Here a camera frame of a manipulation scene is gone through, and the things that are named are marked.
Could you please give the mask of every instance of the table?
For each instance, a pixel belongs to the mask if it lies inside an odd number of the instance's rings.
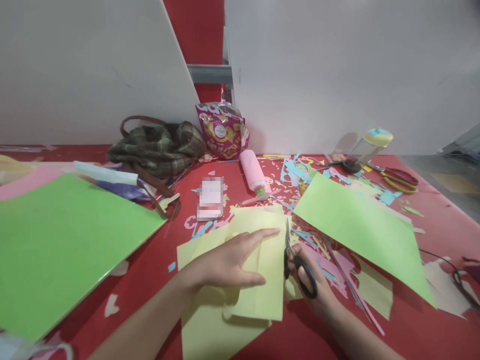
[[[2,153],[21,161],[31,161],[43,156],[44,161],[85,161],[106,163],[105,153],[109,145],[60,146],[53,151],[42,153]],[[416,233],[420,248],[440,256],[458,259],[460,256],[480,258],[480,225],[468,217],[461,209],[441,194],[432,193],[435,189],[405,166],[395,156],[377,156],[376,165],[398,168],[412,173],[421,183],[420,192],[402,195],[411,206],[425,217],[412,213],[402,214],[413,220],[416,228],[422,228],[426,234]],[[280,180],[281,161],[264,160],[265,176]],[[76,309],[74,309],[57,328],[51,337],[60,331],[62,339],[69,342],[78,359],[86,359],[94,349],[104,341],[124,320],[133,314],[143,303],[155,294],[177,272],[168,272],[168,265],[177,260],[176,248],[190,240],[192,229],[185,228],[186,220],[195,214],[196,193],[191,191],[199,186],[200,179],[215,171],[215,176],[223,176],[228,185],[226,191],[229,200],[224,208],[223,219],[229,215],[230,205],[252,197],[247,190],[245,178],[238,163],[203,163],[195,167],[181,179],[176,187],[180,193],[182,208],[179,216],[166,223],[128,261],[130,267],[126,275],[109,276]],[[365,173],[369,179],[380,181],[375,171]],[[400,202],[391,205],[400,210]],[[421,254],[426,261],[434,261],[430,255]],[[449,313],[435,310],[418,295],[395,278],[393,281],[394,300],[390,321],[380,316],[374,309],[372,313],[385,331],[384,341],[406,359],[479,359],[480,317],[473,310],[465,313],[468,320]],[[480,286],[472,283],[480,297]],[[351,296],[344,299],[333,290],[340,302],[352,311],[367,327],[379,335],[375,326],[364,313],[355,306]],[[117,294],[116,304],[120,311],[104,318],[104,309],[110,294]],[[181,359],[181,326],[174,327],[157,359]],[[345,354],[333,340],[328,328],[314,318],[303,300],[291,301],[284,306],[283,321],[274,322],[261,336],[240,351],[235,359],[250,359],[261,355],[265,359],[344,359]],[[52,359],[63,359],[60,352]]]

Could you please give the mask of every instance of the pink glue stick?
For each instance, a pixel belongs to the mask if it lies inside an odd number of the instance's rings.
[[[255,192],[257,200],[265,200],[270,194],[266,193],[267,182],[260,167],[259,160],[253,150],[244,150],[240,154],[240,163],[245,173],[246,182],[250,190]]]

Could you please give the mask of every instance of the pink snack package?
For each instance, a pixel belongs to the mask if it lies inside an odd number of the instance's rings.
[[[212,154],[233,159],[248,147],[250,133],[240,111],[229,102],[204,102],[196,105],[203,138]]]

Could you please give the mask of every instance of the bag handle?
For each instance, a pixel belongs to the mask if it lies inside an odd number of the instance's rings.
[[[126,122],[130,121],[130,120],[133,120],[133,119],[137,119],[137,120],[144,120],[144,121],[148,121],[148,122],[151,122],[151,123],[154,123],[154,124],[157,124],[157,125],[167,125],[167,123],[163,120],[160,120],[160,119],[157,119],[157,118],[154,118],[154,117],[150,117],[150,116],[143,116],[143,115],[134,115],[134,116],[129,116],[127,117],[125,120],[123,120],[121,122],[121,125],[120,125],[120,132],[121,132],[121,135],[126,138],[129,133],[125,130],[124,126],[126,124]]]
[[[180,199],[178,198],[178,199],[172,201],[171,204],[173,205],[173,211],[171,213],[166,213],[162,209],[162,207],[160,206],[157,199],[152,194],[150,194],[150,192],[145,188],[144,184],[140,181],[140,179],[142,179],[147,184],[156,188],[158,191],[160,191],[160,194],[162,194],[166,198],[171,198],[172,196],[175,195],[175,193],[172,190],[170,190],[158,178],[156,178],[155,176],[150,174],[148,171],[143,169],[138,163],[134,163],[133,168],[132,168],[132,166],[128,162],[124,162],[123,163],[123,169],[126,172],[138,174],[138,180],[137,180],[136,184],[138,185],[139,188],[142,188],[143,190],[145,190],[145,192],[148,194],[148,197],[150,198],[151,202],[153,203],[156,210],[160,214],[162,214],[163,216],[165,216],[169,219],[174,219],[174,218],[177,217],[177,215],[180,212],[180,209],[182,208],[182,203],[180,202]]]

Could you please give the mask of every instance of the white partition board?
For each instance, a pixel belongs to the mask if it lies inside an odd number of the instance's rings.
[[[319,154],[382,127],[394,136],[384,154],[435,153],[480,122],[476,3],[226,0],[251,147]]]
[[[131,115],[198,121],[161,0],[5,0],[0,49],[0,144],[110,144]]]

